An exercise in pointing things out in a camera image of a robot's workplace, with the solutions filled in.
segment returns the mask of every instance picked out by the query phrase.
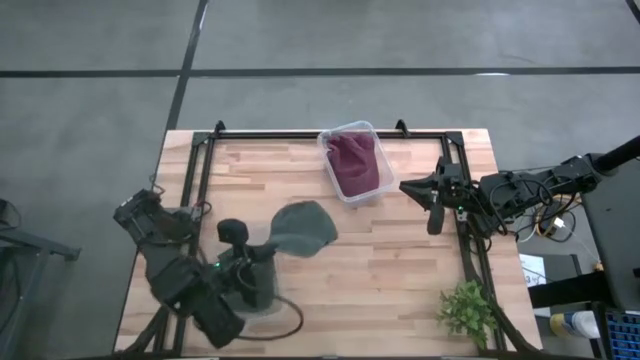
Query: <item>metal stand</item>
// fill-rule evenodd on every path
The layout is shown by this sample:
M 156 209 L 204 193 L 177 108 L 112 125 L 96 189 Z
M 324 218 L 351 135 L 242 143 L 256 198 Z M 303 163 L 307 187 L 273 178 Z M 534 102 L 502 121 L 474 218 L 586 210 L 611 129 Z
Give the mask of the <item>metal stand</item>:
M 36 296 L 49 256 L 51 254 L 57 254 L 64 257 L 66 261 L 75 261 L 80 255 L 80 249 L 11 228 L 0 230 L 0 241 L 9 244 L 3 247 L 2 251 L 13 252 L 9 257 L 14 257 L 10 261 L 16 262 L 14 271 L 20 266 L 15 259 L 17 256 L 25 258 L 26 264 L 24 264 L 23 268 L 28 270 L 28 273 L 23 273 L 21 274 L 22 276 L 14 274 L 14 281 L 19 282 L 16 288 L 21 290 L 15 294 L 15 300 L 13 301 L 17 303 L 15 303 L 13 313 L 11 314 L 10 309 L 4 314 L 4 316 L 11 316 L 11 319 L 4 329 L 4 332 L 0 334 L 0 359 L 13 359 L 15 347 L 22 333 L 29 306 L 32 305 L 33 299 Z M 3 294 L 6 303 L 8 303 L 8 305 L 5 306 L 13 307 L 14 303 L 11 302 L 11 298 L 7 295 L 9 294 Z
M 14 246 L 29 246 L 50 254 L 63 256 L 67 261 L 75 261 L 80 255 L 79 248 L 72 248 L 59 242 L 32 235 L 19 229 L 0 230 L 0 240 Z

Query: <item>maroon towel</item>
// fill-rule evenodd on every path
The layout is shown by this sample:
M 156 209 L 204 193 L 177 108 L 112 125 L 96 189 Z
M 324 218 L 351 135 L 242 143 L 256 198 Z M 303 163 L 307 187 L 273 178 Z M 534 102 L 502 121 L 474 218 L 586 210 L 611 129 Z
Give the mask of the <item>maroon towel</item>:
M 347 133 L 328 141 L 329 163 L 344 196 L 356 196 L 380 185 L 375 142 L 369 134 Z

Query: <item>green plant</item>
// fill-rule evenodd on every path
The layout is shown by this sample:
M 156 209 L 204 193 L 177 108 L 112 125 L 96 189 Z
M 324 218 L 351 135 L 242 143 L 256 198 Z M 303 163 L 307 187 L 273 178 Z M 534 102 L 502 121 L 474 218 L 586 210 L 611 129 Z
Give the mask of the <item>green plant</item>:
M 493 330 L 496 319 L 491 314 L 489 304 L 482 298 L 481 285 L 475 281 L 458 284 L 451 295 L 440 293 L 441 308 L 436 319 L 438 324 L 449 327 L 449 335 L 464 334 L 479 347 L 487 347 L 485 326 Z

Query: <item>gray floor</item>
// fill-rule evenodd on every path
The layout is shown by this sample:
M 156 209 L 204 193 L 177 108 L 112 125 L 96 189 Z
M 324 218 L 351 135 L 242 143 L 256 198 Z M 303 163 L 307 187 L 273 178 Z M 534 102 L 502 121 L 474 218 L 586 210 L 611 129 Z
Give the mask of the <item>gray floor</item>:
M 196 4 L 0 0 L 0 70 L 178 69 Z M 623 0 L 220 0 L 194 67 L 640 65 L 639 35 Z M 52 261 L 21 358 L 111 350 L 134 254 L 111 216 L 148 184 L 175 84 L 0 79 L 0 198 L 26 229 L 83 247 Z M 499 166 L 522 168 L 637 135 L 638 94 L 640 75 L 192 79 L 178 128 L 486 127 Z M 588 270 L 582 215 L 576 233 L 521 250 L 576 253 Z

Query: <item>butcher block tabletop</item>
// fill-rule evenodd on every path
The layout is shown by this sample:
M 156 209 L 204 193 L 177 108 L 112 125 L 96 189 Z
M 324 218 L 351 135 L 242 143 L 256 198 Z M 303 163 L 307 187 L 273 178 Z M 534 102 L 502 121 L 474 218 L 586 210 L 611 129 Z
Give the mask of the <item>butcher block tabletop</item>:
M 497 171 L 485 129 L 462 129 L 473 179 Z M 157 172 L 166 190 L 164 207 L 178 207 L 194 131 L 167 132 Z M 381 140 L 396 180 L 428 176 L 441 155 L 430 139 Z M 204 156 L 198 158 L 195 201 Z M 277 291 L 304 312 L 304 327 L 281 340 L 234 340 L 215 349 L 187 320 L 184 356 L 437 356 L 474 355 L 472 341 L 449 336 L 436 312 L 441 291 L 464 281 L 454 216 L 447 212 L 440 235 L 426 231 L 428 213 L 398 190 L 356 209 L 336 196 L 315 140 L 216 140 L 206 200 L 212 211 L 203 218 L 200 245 L 209 261 L 229 248 L 218 241 L 216 225 L 227 218 L 244 221 L 249 244 L 269 236 L 272 217 L 283 206 L 317 201 L 331 216 L 338 239 L 311 258 L 278 253 Z M 534 346 L 540 337 L 513 237 L 495 236 L 489 261 L 499 304 Z M 115 350 L 130 345 L 159 307 L 138 255 L 118 330 Z M 295 312 L 274 302 L 265 316 L 249 314 L 243 335 L 269 336 L 297 324 Z M 166 347 L 173 341 L 170 322 Z M 491 334 L 489 348 L 492 347 Z

